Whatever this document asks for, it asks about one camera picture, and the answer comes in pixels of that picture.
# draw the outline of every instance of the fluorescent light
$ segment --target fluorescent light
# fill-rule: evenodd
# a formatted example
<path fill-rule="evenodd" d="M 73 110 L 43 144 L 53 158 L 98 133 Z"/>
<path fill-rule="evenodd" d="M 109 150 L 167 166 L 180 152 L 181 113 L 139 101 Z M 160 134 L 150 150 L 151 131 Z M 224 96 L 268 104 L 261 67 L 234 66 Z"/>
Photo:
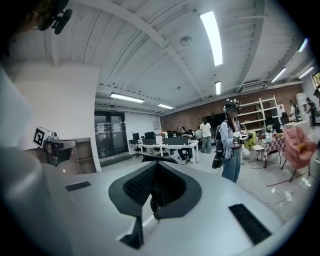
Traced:
<path fill-rule="evenodd" d="M 121 100 L 126 100 L 126 101 L 131 101 L 131 102 L 138 102 L 138 103 L 144 102 L 143 99 L 133 98 L 133 97 L 129 97 L 129 96 L 125 96 L 125 95 L 122 95 L 122 94 L 113 93 L 113 92 L 111 93 L 110 97 L 111 98 L 121 99 Z"/>
<path fill-rule="evenodd" d="M 273 83 L 273 82 L 275 82 L 276 80 L 278 80 L 278 78 L 282 75 L 283 72 L 286 71 L 286 69 L 287 69 L 286 67 L 284 67 L 283 69 L 281 69 L 281 71 L 279 72 L 279 74 L 277 74 L 277 75 L 275 76 L 275 78 L 272 79 L 271 83 Z"/>
<path fill-rule="evenodd" d="M 215 92 L 216 92 L 216 95 L 221 94 L 221 82 L 220 81 L 215 83 Z"/>
<path fill-rule="evenodd" d="M 172 106 L 166 106 L 166 105 L 163 105 L 163 104 L 159 104 L 158 106 L 159 106 L 159 107 L 162 107 L 162 108 L 165 108 L 165 109 L 170 109 L 170 110 L 173 109 Z"/>
<path fill-rule="evenodd" d="M 314 67 L 312 66 L 312 67 L 310 67 L 303 75 L 300 75 L 299 76 L 299 79 L 300 78 L 303 78 L 306 74 L 308 74 L 311 70 L 313 70 L 314 69 Z"/>
<path fill-rule="evenodd" d="M 200 18 L 210 41 L 214 65 L 221 65 L 223 63 L 222 46 L 215 14 L 213 11 L 209 11 L 200 15 Z"/>
<path fill-rule="evenodd" d="M 299 53 L 301 53 L 306 48 L 307 43 L 308 43 L 308 38 L 304 39 L 303 43 L 301 44 L 298 50 Z"/>

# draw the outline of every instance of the black bag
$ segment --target black bag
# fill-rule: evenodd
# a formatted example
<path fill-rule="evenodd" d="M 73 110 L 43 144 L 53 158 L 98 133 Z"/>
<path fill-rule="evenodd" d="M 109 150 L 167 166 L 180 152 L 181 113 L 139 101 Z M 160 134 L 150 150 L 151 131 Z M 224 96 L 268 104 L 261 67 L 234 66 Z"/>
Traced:
<path fill-rule="evenodd" d="M 224 120 L 223 122 L 227 123 L 228 131 L 229 131 L 230 130 L 229 122 L 227 120 Z M 213 169 L 220 168 L 224 164 L 225 150 L 221 140 L 220 127 L 221 125 L 217 127 L 215 132 L 215 157 L 212 162 Z"/>

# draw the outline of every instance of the jeans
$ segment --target jeans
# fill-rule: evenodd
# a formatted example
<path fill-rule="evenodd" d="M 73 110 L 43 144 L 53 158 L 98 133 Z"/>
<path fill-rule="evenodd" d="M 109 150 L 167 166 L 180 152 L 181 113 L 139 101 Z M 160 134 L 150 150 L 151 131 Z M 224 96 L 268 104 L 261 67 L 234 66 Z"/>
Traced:
<path fill-rule="evenodd" d="M 232 159 L 223 159 L 222 177 L 237 183 L 241 167 L 241 148 L 235 149 Z"/>
<path fill-rule="evenodd" d="M 186 160 L 186 157 L 184 156 L 184 153 L 183 153 L 183 150 L 187 151 L 188 155 L 189 155 L 189 159 L 192 158 L 192 149 L 190 147 L 188 148 L 181 148 L 181 149 L 178 149 L 178 153 L 181 157 L 182 160 Z"/>
<path fill-rule="evenodd" d="M 201 152 L 204 153 L 206 149 L 206 153 L 211 153 L 211 136 L 208 137 L 202 137 L 202 148 Z"/>

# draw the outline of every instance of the gray floor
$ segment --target gray floor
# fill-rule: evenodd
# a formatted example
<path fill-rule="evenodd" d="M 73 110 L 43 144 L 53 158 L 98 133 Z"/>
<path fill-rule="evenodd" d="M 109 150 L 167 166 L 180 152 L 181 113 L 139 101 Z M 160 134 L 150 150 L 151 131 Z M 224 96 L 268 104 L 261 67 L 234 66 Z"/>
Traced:
<path fill-rule="evenodd" d="M 320 127 L 313 129 L 309 138 L 317 143 L 320 140 Z M 181 163 L 178 156 L 177 151 L 172 155 L 178 163 Z M 214 157 L 214 148 L 210 154 L 199 153 L 200 163 L 196 164 L 196 169 L 194 171 L 203 171 L 211 173 L 212 175 L 221 176 L 223 167 L 221 167 L 221 170 L 212 169 Z M 285 159 L 283 156 L 281 156 L 281 158 L 283 164 Z M 255 159 L 255 153 L 253 153 L 251 159 L 243 159 L 244 164 L 241 166 L 239 179 L 236 184 L 248 191 L 253 197 L 256 197 L 271 207 L 284 222 L 287 222 L 292 217 L 302 213 L 306 209 L 306 206 L 313 197 L 313 193 L 319 185 L 320 165 L 314 162 L 316 154 L 313 155 L 313 159 L 310 164 L 310 171 L 312 175 L 308 175 L 308 167 L 305 167 L 296 172 L 296 176 L 300 174 L 301 176 L 293 179 L 292 182 L 284 182 L 269 187 L 267 186 L 290 179 L 294 169 L 287 161 L 284 168 L 280 170 L 282 164 L 280 164 L 279 154 L 273 154 L 270 157 L 266 168 L 264 168 L 264 163 L 261 161 L 251 162 Z M 131 159 L 103 167 L 102 171 L 107 172 L 117 170 L 140 162 L 140 157 L 136 158 L 133 156 Z M 194 167 L 190 162 L 187 162 L 186 165 L 191 168 Z M 290 192 L 292 201 L 287 201 L 285 196 L 286 191 Z"/>

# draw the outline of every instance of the ceiling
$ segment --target ceiling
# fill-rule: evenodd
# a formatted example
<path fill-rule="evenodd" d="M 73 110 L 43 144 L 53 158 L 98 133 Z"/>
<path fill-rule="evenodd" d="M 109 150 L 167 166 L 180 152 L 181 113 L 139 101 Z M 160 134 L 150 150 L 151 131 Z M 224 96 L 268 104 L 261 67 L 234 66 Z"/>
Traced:
<path fill-rule="evenodd" d="M 15 38 L 11 63 L 49 60 L 100 67 L 97 109 L 153 115 L 216 100 L 239 85 L 273 79 L 287 67 L 282 82 L 295 80 L 315 59 L 297 52 L 304 37 L 272 0 L 70 0 L 72 17 L 60 35 L 32 30 Z M 199 17 L 214 11 L 223 64 L 214 65 Z M 181 39 L 192 42 L 182 46 Z M 144 99 L 130 103 L 110 98 L 122 93 Z"/>

